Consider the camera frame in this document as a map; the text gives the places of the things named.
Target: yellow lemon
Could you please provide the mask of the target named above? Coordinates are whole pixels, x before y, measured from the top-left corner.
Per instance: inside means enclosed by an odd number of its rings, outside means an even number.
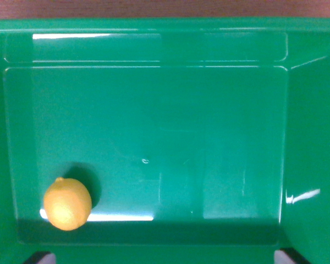
[[[87,222],[92,199],[81,182],[59,177],[44,195],[44,209],[53,226],[70,231]]]

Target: plastic surface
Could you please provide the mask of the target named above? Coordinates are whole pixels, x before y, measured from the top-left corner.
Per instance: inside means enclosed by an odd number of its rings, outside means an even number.
[[[59,176],[91,190],[72,232],[43,210]],[[0,263],[281,246],[330,263],[330,20],[0,21]]]

